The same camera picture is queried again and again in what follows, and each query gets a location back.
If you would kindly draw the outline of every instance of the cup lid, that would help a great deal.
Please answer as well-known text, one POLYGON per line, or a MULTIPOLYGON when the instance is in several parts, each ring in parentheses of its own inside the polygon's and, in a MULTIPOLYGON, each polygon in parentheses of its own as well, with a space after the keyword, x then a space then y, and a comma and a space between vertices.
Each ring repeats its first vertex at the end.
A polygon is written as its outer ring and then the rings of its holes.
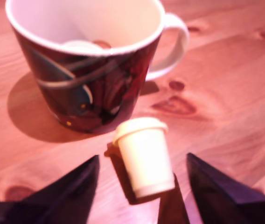
POLYGON ((67 46, 69 48, 77 50, 83 49, 83 50, 96 51, 96 52, 100 52, 103 50, 100 46, 98 46, 95 43, 89 41, 82 41, 82 40, 68 41, 64 43, 63 46, 67 46))
POLYGON ((116 134, 113 138, 113 145, 118 146, 118 140, 127 134, 148 128, 160 128, 164 132, 168 131, 168 126, 157 118, 143 117, 127 120, 122 122, 116 128, 116 134))

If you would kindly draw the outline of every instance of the mug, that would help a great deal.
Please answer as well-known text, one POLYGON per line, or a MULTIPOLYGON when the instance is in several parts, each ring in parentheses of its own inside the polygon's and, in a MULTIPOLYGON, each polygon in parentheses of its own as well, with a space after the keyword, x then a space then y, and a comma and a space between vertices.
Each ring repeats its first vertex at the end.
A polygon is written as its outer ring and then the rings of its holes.
POLYGON ((145 80, 181 60, 188 29, 158 0, 7 0, 6 14, 54 117, 86 133, 130 118, 145 80), (150 65, 161 33, 179 30, 172 52, 150 65), (104 41, 111 48, 73 47, 104 41))

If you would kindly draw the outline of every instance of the white mug rim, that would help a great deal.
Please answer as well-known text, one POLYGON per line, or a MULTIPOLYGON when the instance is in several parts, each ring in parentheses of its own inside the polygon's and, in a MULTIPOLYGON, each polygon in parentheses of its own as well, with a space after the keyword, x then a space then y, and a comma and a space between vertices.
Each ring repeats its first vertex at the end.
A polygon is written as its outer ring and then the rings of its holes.
POLYGON ((160 13, 160 23, 157 27, 157 29, 147 38, 136 42, 131 45, 123 46, 123 47, 118 47, 118 48, 112 48, 112 49, 103 49, 102 51, 98 52, 89 52, 89 51, 84 51, 82 49, 70 49, 66 46, 63 46, 62 44, 54 43, 52 41, 46 40, 44 38, 38 37, 34 33, 26 30, 24 27, 22 27, 17 20, 15 19, 12 11, 11 11, 11 4, 13 0, 6 0, 5 3, 5 12, 7 15, 7 18, 12 25, 12 27, 19 32, 22 36, 26 37, 28 40, 43 46, 48 49, 52 49, 55 51, 63 52, 66 54, 71 54, 71 55, 80 55, 80 56, 113 56, 113 55, 122 55, 122 54, 127 54, 131 53, 134 51, 137 51, 153 41, 155 41, 160 34, 162 33, 164 29, 164 17, 165 17, 165 9, 162 5, 162 3, 159 0, 152 0, 154 4, 156 5, 159 13, 160 13))

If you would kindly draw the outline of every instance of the small white cup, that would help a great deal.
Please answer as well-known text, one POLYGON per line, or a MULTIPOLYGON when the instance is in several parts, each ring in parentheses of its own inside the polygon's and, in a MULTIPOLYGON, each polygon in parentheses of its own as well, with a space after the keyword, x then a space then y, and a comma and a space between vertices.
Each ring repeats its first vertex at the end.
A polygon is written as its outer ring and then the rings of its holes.
POLYGON ((155 118, 131 119, 116 129, 113 144, 120 148, 137 198, 175 188, 167 130, 167 125, 155 118))

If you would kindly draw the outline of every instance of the table surface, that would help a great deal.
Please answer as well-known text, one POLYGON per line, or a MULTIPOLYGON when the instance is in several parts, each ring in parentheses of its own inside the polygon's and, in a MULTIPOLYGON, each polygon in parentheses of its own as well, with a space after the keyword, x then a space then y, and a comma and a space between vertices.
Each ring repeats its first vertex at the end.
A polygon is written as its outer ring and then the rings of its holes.
MULTIPOLYGON (((190 44, 173 71, 145 84, 133 117, 154 116, 168 124, 173 170, 190 221, 199 223, 188 152, 265 193, 265 0, 162 2, 186 22, 190 44)), ((170 51, 176 37, 173 30, 164 33, 156 59, 170 51)), ((98 154, 101 168, 88 223, 157 223, 159 198, 135 205, 126 198, 123 162, 117 151, 107 150, 113 135, 77 133, 52 118, 0 0, 0 201, 20 200, 98 154)), ((180 213, 168 207, 164 214, 180 213)))

